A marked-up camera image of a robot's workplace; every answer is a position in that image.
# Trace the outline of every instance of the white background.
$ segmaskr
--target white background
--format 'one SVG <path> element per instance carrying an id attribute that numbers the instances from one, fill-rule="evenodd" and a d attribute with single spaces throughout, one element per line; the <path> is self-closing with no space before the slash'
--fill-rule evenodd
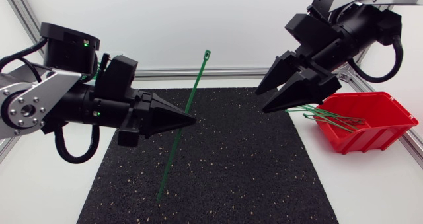
<path id="1" fill-rule="evenodd" d="M 423 6 L 394 6 L 393 10 L 403 16 L 403 65 L 391 80 L 371 85 L 378 91 L 389 93 L 416 117 L 420 122 L 416 130 L 423 136 Z M 392 69 L 394 61 L 392 46 L 374 43 L 364 57 L 362 69 L 379 77 Z"/>
<path id="2" fill-rule="evenodd" d="M 270 67 L 295 50 L 284 29 L 313 0 L 28 0 L 40 22 L 80 30 L 138 69 Z"/>

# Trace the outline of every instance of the red plastic bin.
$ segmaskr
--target red plastic bin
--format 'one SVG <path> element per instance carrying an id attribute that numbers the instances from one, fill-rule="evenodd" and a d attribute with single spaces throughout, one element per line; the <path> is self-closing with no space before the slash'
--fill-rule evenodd
<path id="1" fill-rule="evenodd" d="M 418 121 L 391 95 L 385 92 L 343 93 L 328 97 L 317 108 L 342 116 L 363 118 L 364 124 L 350 133 L 326 122 L 317 124 L 336 152 L 366 152 L 370 149 L 386 150 Z"/>

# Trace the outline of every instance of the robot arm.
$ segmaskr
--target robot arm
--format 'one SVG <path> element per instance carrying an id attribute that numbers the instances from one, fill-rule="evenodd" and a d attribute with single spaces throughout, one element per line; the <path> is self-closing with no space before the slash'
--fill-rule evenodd
<path id="1" fill-rule="evenodd" d="M 137 62 L 125 56 L 104 54 L 97 73 L 100 40 L 78 31 L 42 23 L 42 39 L 31 48 L 0 60 L 0 72 L 12 60 L 26 65 L 0 73 L 0 139 L 41 129 L 54 132 L 59 154 L 70 163 L 90 159 L 99 141 L 99 126 L 118 128 L 118 144 L 136 146 L 139 135 L 182 128 L 195 118 L 158 97 L 130 87 Z M 23 57 L 45 44 L 44 65 Z M 95 86 L 84 81 L 97 74 Z M 65 147 L 62 127 L 68 122 L 93 125 L 91 145 L 81 157 Z"/>
<path id="2" fill-rule="evenodd" d="M 331 73 L 348 62 L 364 79 L 384 82 L 398 72 L 403 60 L 401 16 L 380 11 L 374 4 L 419 4 L 423 0 L 314 0 L 308 14 L 296 14 L 286 30 L 301 44 L 295 52 L 276 57 L 256 94 L 283 87 L 265 104 L 264 112 L 285 110 L 304 104 L 322 104 L 340 87 Z M 386 76 L 365 74 L 353 57 L 378 41 L 393 45 L 396 62 Z"/>

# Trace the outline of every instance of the black rubber mat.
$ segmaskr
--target black rubber mat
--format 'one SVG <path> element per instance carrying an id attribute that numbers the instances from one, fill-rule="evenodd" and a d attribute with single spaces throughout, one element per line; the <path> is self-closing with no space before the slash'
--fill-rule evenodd
<path id="1" fill-rule="evenodd" d="M 272 93 L 254 90 L 197 90 L 159 204 L 176 132 L 113 139 L 78 223 L 338 223 L 290 117 L 260 112 Z M 190 89 L 154 92 L 184 108 Z"/>

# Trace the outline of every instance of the green zip tie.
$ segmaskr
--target green zip tie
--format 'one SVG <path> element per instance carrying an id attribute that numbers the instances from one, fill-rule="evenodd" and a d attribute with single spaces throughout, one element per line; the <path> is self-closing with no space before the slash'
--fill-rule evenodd
<path id="1" fill-rule="evenodd" d="M 358 130 L 359 128 L 357 128 L 356 126 L 353 126 L 353 124 L 363 124 L 364 123 L 364 119 L 361 118 L 352 118 L 352 117 L 347 117 L 347 116 L 341 116 L 338 114 L 335 114 L 333 112 L 329 112 L 320 108 L 315 108 L 311 105 L 304 105 L 304 106 L 298 106 L 295 108 L 295 110 L 286 110 L 286 112 L 310 112 L 312 114 L 306 114 L 304 113 L 303 116 L 307 119 L 310 120 L 315 120 L 315 121 L 319 121 L 319 122 L 326 122 L 329 124 L 332 124 L 334 126 L 337 126 L 339 128 L 342 128 L 348 132 L 353 132 L 352 130 L 348 129 L 348 127 L 353 128 L 354 130 Z M 338 122 L 340 122 L 341 124 L 344 124 L 345 126 L 329 119 L 332 118 Z"/>
<path id="2" fill-rule="evenodd" d="M 185 113 L 188 113 L 190 111 L 192 100 L 194 99 L 194 95 L 195 95 L 196 90 L 197 90 L 197 85 L 200 82 L 201 76 L 202 76 L 203 71 L 204 71 L 204 67 L 206 66 L 206 63 L 210 58 L 210 54 L 211 54 L 211 51 L 209 51 L 209 50 L 206 50 L 206 52 L 204 52 L 203 64 L 201 65 L 200 72 L 198 72 L 196 83 L 194 84 L 194 87 L 191 90 L 190 98 L 188 99 L 188 102 L 186 103 Z M 169 160 L 167 161 L 167 164 L 166 164 L 165 173 L 163 174 L 163 177 L 162 177 L 162 180 L 161 180 L 159 193 L 157 194 L 157 200 L 156 200 L 157 203 L 160 202 L 160 200 L 161 200 L 161 195 L 162 195 L 163 189 L 165 188 L 165 185 L 166 185 L 167 175 L 169 173 L 169 170 L 171 169 L 173 157 L 174 157 L 174 154 L 176 153 L 176 148 L 178 147 L 181 135 L 182 135 L 182 128 L 180 128 L 178 130 L 176 138 L 174 139 L 171 154 L 169 155 Z"/>

